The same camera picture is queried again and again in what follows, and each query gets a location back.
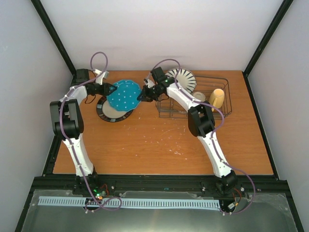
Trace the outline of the teal dotted plate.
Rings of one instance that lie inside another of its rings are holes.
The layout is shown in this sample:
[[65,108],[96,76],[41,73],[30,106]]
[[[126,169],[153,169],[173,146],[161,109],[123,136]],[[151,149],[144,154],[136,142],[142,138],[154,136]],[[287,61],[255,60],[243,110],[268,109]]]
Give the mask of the teal dotted plate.
[[107,96],[109,105],[117,111],[131,111],[137,108],[141,93],[139,84],[132,80],[120,80],[113,84],[117,89]]

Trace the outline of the white blue striped plate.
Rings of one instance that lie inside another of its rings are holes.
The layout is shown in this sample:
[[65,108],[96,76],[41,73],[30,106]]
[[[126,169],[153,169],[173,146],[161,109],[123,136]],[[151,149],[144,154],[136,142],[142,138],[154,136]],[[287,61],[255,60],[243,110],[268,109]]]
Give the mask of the white blue striped plate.
[[[174,78],[177,74],[177,71],[178,68],[170,69],[165,73],[165,75],[167,77]],[[191,71],[184,68],[180,68],[177,75],[177,81],[188,93],[192,93],[197,86],[197,81],[194,74]]]

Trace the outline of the dark plate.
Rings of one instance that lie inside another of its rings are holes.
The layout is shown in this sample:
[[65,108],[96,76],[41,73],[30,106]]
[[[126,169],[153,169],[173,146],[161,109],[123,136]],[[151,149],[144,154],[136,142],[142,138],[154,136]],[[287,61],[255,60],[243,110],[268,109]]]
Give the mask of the dark plate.
[[97,115],[106,122],[116,123],[127,119],[133,113],[131,111],[117,111],[112,108],[107,101],[107,98],[102,96],[96,105],[96,113]]

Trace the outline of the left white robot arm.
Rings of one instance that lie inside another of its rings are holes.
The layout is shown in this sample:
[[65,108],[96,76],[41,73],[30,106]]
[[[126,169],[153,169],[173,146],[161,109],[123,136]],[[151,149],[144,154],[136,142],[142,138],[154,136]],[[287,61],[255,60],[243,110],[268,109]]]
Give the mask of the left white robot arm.
[[117,87],[104,82],[108,71],[93,70],[93,79],[90,79],[89,72],[87,69],[77,70],[76,79],[65,96],[50,103],[50,113],[53,132],[67,147],[75,166],[78,188],[93,195],[99,192],[100,182],[84,145],[80,104],[88,95],[106,97],[115,92]]

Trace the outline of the white floral bowl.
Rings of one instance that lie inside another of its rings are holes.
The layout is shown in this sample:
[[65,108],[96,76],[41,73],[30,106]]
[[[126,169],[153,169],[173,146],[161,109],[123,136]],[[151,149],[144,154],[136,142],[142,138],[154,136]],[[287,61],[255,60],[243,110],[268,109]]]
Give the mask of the white floral bowl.
[[199,91],[193,92],[192,96],[202,102],[206,100],[206,96],[202,92],[199,92]]

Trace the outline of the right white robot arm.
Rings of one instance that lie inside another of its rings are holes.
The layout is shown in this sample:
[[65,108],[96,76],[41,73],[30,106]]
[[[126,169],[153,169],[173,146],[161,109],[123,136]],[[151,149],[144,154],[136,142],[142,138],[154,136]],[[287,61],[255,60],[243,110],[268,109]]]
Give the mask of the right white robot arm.
[[148,77],[144,79],[144,86],[138,96],[138,100],[144,102],[159,101],[159,97],[165,94],[175,100],[186,112],[188,128],[191,134],[199,139],[211,161],[214,175],[217,177],[216,188],[220,195],[226,195],[237,184],[237,175],[228,164],[216,135],[215,120],[212,109],[219,109],[195,98],[187,88],[177,80],[180,68],[174,76],[167,76],[161,67],[154,68]]

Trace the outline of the yellow mug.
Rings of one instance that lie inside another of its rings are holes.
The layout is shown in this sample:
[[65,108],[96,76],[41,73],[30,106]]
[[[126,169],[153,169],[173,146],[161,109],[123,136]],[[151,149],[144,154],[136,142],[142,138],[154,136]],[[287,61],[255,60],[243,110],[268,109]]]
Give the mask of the yellow mug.
[[217,88],[211,93],[209,103],[215,108],[220,109],[224,103],[224,99],[225,92],[222,89]]

